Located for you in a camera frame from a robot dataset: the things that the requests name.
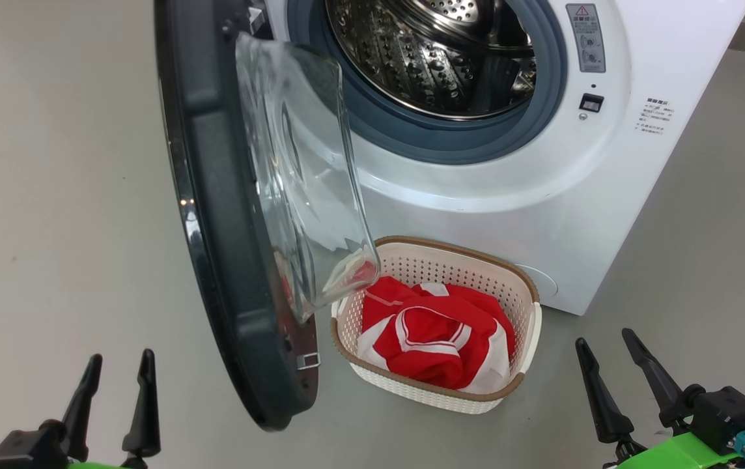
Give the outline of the cream perforated laundry basket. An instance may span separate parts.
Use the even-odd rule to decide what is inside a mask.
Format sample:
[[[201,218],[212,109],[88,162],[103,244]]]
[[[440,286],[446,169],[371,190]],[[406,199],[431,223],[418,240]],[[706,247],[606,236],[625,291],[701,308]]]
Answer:
[[[369,288],[331,307],[331,338],[339,353],[363,380],[399,397],[465,414],[483,414],[494,409],[524,380],[541,335],[539,294],[529,276],[515,265],[485,253],[422,238],[379,238],[376,252],[381,265],[379,279],[393,276],[408,286],[424,283],[467,286],[499,300],[516,334],[509,383],[501,391],[477,395],[427,385],[364,362],[358,357],[357,339],[361,333],[363,300]]]

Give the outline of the dark round washing machine door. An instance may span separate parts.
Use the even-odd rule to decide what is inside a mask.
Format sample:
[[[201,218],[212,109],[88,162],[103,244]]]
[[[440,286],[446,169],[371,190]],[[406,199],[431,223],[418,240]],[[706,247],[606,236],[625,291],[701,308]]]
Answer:
[[[380,276],[334,57],[253,0],[153,0],[174,186],[206,316],[263,431],[318,397],[316,312]]]

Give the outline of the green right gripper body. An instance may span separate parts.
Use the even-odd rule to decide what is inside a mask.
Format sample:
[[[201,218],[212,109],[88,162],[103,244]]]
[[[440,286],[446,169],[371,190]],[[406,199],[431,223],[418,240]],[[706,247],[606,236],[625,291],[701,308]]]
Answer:
[[[735,452],[720,456],[690,433],[674,436],[653,448],[638,444],[628,433],[604,431],[602,442],[617,444],[617,460],[602,469],[729,469],[730,461],[738,458]]]

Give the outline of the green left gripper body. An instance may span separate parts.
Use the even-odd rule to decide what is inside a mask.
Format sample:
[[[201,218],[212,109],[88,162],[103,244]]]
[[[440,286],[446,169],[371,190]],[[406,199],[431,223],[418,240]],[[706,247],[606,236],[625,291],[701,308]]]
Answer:
[[[107,464],[99,461],[84,461],[68,457],[68,464],[64,469],[148,469],[148,457],[129,455],[120,464]]]

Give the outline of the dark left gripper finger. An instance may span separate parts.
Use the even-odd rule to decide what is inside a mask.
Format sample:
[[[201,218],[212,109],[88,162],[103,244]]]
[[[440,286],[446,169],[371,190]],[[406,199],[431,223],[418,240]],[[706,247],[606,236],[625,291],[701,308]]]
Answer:
[[[75,462],[89,459],[89,446],[87,445],[89,419],[92,399],[98,392],[100,383],[102,360],[101,354],[93,354],[89,358],[83,376],[63,416],[62,422],[66,427],[66,437],[63,440],[62,449],[66,457]]]
[[[132,424],[122,441],[122,450],[128,454],[129,459],[154,457],[162,450],[156,359],[153,350],[145,349],[141,353],[137,382],[139,393]]]

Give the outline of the white front-load washing machine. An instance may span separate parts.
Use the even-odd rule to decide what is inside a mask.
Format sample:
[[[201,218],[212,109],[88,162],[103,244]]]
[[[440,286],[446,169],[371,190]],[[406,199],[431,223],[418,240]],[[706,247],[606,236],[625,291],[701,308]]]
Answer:
[[[522,268],[583,315],[745,16],[745,0],[265,0],[339,62],[375,238]],[[565,5],[595,4],[606,72]]]

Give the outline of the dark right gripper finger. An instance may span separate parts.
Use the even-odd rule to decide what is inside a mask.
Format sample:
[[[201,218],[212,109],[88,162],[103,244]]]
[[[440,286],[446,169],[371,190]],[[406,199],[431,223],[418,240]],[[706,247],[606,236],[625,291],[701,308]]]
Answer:
[[[599,442],[613,444],[631,440],[634,425],[617,407],[610,390],[600,376],[600,365],[586,339],[575,341],[575,350],[583,375],[594,428]]]
[[[659,419],[663,427],[688,429],[688,418],[694,415],[694,401],[698,396],[698,385],[681,389],[664,366],[651,354],[634,330],[623,328],[621,335],[634,364],[643,371],[647,383],[659,406]]]

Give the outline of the red white trimmed jersey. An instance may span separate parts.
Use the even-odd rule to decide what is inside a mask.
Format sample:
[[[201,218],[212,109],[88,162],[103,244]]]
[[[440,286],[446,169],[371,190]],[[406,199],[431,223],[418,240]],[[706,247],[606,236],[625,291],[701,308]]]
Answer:
[[[370,300],[361,329],[358,357],[397,376],[477,395],[509,383],[516,334],[501,309],[454,297]]]

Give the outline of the grey warning label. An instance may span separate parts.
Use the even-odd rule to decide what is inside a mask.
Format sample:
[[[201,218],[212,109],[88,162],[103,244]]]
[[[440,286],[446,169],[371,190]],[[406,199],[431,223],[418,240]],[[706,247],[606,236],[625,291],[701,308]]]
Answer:
[[[606,72],[604,38],[595,4],[568,3],[565,8],[577,47],[579,71],[604,74]]]

